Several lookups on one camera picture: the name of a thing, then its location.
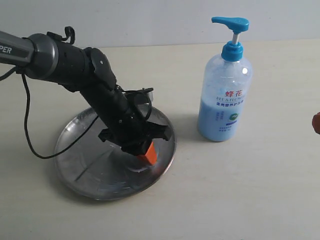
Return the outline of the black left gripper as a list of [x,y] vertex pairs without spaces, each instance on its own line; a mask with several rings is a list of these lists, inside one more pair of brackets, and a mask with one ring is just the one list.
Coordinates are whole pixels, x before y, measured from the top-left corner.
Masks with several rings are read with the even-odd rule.
[[129,101],[123,91],[107,90],[106,128],[98,137],[102,142],[109,141],[121,147],[122,151],[149,165],[157,162],[157,152],[153,139],[168,140],[168,126],[149,121],[152,102],[136,105]]

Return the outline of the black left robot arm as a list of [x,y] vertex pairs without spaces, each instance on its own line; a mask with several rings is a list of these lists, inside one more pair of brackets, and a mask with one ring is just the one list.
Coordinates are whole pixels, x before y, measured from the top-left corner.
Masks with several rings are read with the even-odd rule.
[[0,34],[0,61],[11,65],[10,74],[56,83],[70,92],[79,92],[106,125],[98,135],[103,142],[118,145],[125,153],[154,165],[157,153],[154,139],[169,140],[167,125],[149,121],[152,109],[142,114],[138,106],[151,105],[151,88],[124,90],[114,75],[109,60],[98,48],[79,48],[71,26],[65,34],[36,33],[17,37]]

